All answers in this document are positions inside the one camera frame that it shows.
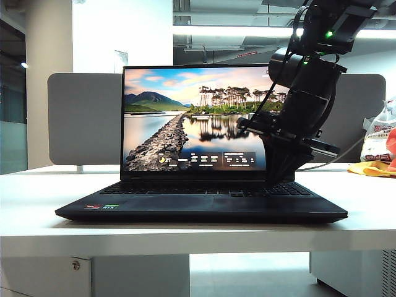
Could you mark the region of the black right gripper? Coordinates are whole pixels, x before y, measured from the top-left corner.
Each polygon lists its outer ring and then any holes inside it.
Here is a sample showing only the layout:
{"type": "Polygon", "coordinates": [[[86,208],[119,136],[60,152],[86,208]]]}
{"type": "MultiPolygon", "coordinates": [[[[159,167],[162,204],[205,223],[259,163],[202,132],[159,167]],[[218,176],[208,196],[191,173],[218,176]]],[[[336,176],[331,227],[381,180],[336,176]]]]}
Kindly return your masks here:
{"type": "Polygon", "coordinates": [[[294,176],[299,167],[313,159],[313,151],[330,157],[339,154],[338,147],[317,140],[334,101],[334,92],[322,97],[290,90],[281,112],[259,111],[250,119],[238,119],[238,128],[262,138],[269,184],[273,186],[294,176]]]}

